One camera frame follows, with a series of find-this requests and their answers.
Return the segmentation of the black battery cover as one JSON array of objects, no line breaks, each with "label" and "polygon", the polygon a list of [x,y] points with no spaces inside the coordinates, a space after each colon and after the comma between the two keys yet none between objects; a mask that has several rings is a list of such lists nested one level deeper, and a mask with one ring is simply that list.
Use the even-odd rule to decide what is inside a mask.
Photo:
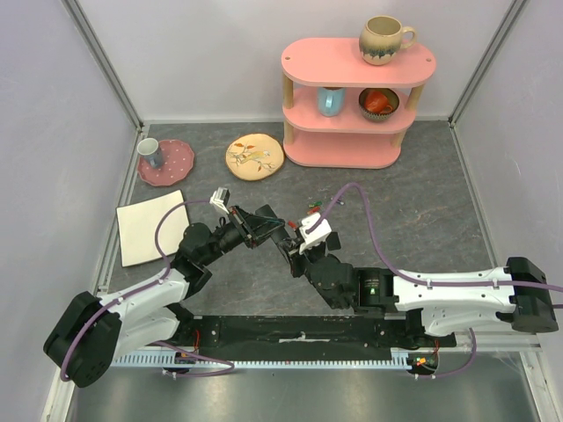
[{"label": "black battery cover", "polygon": [[341,249],[340,237],[337,232],[331,232],[325,240],[326,249],[328,251],[338,251]]}]

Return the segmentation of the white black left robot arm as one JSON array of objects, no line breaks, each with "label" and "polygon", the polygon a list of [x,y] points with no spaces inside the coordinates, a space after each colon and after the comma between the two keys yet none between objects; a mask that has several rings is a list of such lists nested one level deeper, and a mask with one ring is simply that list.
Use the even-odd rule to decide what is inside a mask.
[{"label": "white black left robot arm", "polygon": [[180,302],[197,294],[210,279],[207,266],[240,244],[254,249],[285,225],[270,207],[248,213],[238,206],[224,209],[215,229],[192,223],[184,231],[173,258],[157,275],[114,294],[76,295],[43,346],[60,369],[63,382],[92,385],[121,356],[148,344],[169,340],[185,345],[193,325]]}]

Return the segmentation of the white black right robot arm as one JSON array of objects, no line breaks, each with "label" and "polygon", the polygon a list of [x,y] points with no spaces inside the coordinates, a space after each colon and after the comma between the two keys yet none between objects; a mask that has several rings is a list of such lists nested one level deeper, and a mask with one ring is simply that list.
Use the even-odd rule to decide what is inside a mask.
[{"label": "white black right robot arm", "polygon": [[277,242],[293,277],[305,277],[332,309],[366,317],[403,312],[405,340],[423,346],[431,338],[487,324],[513,331],[558,330],[545,274],[524,257],[476,273],[395,274],[387,268],[355,267],[319,245],[300,251],[295,240]]}]

